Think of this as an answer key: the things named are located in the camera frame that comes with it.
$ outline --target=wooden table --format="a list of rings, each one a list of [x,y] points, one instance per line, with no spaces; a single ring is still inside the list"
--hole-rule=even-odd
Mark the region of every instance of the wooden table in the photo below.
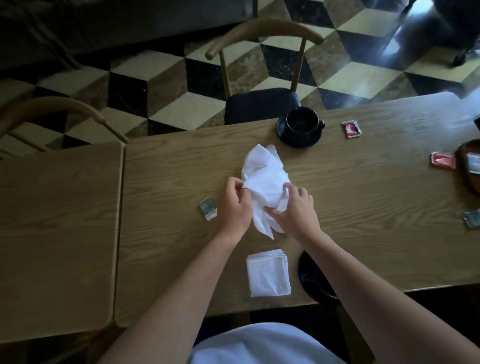
[[[127,326],[207,244],[216,224],[196,206],[240,176],[246,154],[274,144],[284,169],[315,198],[322,228],[400,290],[480,282],[480,234],[461,212],[480,207],[451,170],[429,154],[453,152],[479,137],[450,93],[320,113],[326,127],[309,149],[283,145],[276,120],[140,138],[127,146],[115,319]],[[355,119],[363,135],[346,139]],[[251,298],[245,258],[281,248],[292,294]],[[283,234],[270,240],[253,226],[220,278],[209,315],[313,303],[297,278],[302,248]]]
[[[123,149],[0,162],[0,342],[111,321]]]

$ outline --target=geometric patterned floor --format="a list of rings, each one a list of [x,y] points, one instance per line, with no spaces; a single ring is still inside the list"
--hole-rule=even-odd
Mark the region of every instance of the geometric patterned floor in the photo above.
[[[450,63],[461,47],[431,0],[418,0],[399,27],[402,0],[259,0],[259,18],[301,22],[324,37],[307,43],[297,94],[316,111],[480,85],[480,57]],[[204,54],[231,26],[157,39],[79,57],[84,67],[22,67],[0,80],[0,109],[27,97],[60,95],[92,105],[129,138],[223,124],[225,94],[218,56]],[[232,93],[289,87],[300,39],[252,39],[225,49]],[[114,139],[91,119],[57,113],[19,127],[52,149]],[[34,152],[8,136],[0,146]]]

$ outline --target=white shirt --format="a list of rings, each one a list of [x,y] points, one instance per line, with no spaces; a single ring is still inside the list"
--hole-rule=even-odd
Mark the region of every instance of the white shirt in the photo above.
[[[189,364],[345,364],[310,335],[291,325],[260,323],[213,336],[196,345]]]

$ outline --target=forearm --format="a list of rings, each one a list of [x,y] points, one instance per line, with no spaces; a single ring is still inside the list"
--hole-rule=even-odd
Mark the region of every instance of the forearm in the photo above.
[[[477,363],[480,350],[322,233],[299,239],[379,363]]]
[[[99,364],[185,363],[235,245],[215,237]]]

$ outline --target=red packet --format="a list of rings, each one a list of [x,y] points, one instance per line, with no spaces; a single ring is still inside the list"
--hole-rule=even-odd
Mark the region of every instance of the red packet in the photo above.
[[[344,121],[342,125],[345,128],[345,134],[347,135],[347,138],[355,138],[361,135],[359,125],[355,120]]]
[[[430,154],[430,162],[436,167],[455,169],[455,156],[451,154],[445,154],[440,152],[433,152]]]

